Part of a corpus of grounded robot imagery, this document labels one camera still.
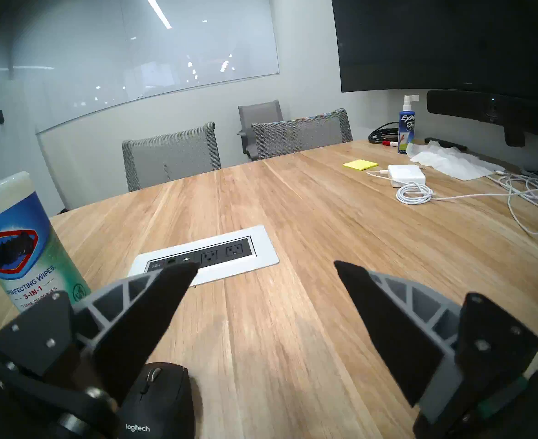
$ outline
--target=spray nozzle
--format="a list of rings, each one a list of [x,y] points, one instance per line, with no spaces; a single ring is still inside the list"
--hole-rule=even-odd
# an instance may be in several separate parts
[[[418,102],[420,100],[419,94],[404,95],[403,96],[403,111],[411,111],[411,103]]]

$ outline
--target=black cable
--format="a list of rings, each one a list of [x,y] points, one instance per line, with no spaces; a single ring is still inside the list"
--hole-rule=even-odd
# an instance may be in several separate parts
[[[398,141],[399,140],[399,127],[390,127],[383,129],[389,124],[399,124],[399,121],[392,121],[376,128],[369,135],[369,141],[376,145],[382,145],[384,141]]]

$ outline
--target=logitech logo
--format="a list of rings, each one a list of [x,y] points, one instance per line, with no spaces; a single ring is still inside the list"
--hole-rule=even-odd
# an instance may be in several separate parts
[[[131,430],[133,433],[135,431],[144,431],[149,432],[151,431],[147,425],[145,426],[139,426],[139,425],[129,425],[128,423],[125,423],[127,430]]]

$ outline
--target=yellow sticky note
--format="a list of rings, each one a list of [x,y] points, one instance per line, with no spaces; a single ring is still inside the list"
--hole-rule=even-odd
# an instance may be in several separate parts
[[[354,168],[355,170],[362,171],[366,170],[367,168],[372,168],[374,166],[379,166],[378,163],[369,162],[368,160],[354,160],[352,162],[345,163],[344,166],[347,166],[348,168]]]

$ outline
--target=whiteboard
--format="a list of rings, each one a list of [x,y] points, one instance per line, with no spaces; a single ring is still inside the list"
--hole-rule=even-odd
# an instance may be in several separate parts
[[[279,72],[269,0],[17,0],[13,78],[36,130],[144,97]]]

